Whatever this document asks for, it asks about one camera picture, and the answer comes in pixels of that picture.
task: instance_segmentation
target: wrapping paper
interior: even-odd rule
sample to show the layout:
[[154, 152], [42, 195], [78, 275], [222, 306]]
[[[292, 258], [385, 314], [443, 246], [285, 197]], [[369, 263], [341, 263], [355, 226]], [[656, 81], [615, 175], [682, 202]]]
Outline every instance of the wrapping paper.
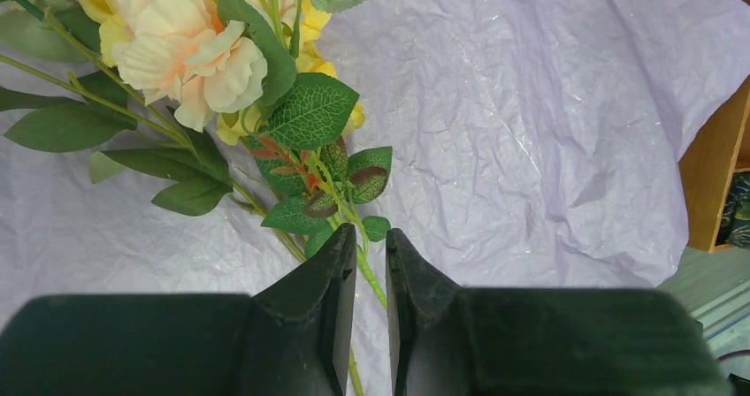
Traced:
[[[364, 213], [452, 279], [650, 287], [687, 241], [677, 160], [750, 72], [748, 29], [740, 0], [368, 0], [320, 49], [369, 117], [350, 148], [394, 146]], [[7, 65], [0, 85], [65, 93]], [[149, 204], [164, 181], [92, 186], [89, 156], [0, 139], [0, 324], [39, 294], [257, 293], [295, 267], [229, 201], [181, 217]], [[385, 284], [382, 244], [370, 261]], [[367, 394], [389, 394], [386, 313], [361, 277], [353, 348]]]

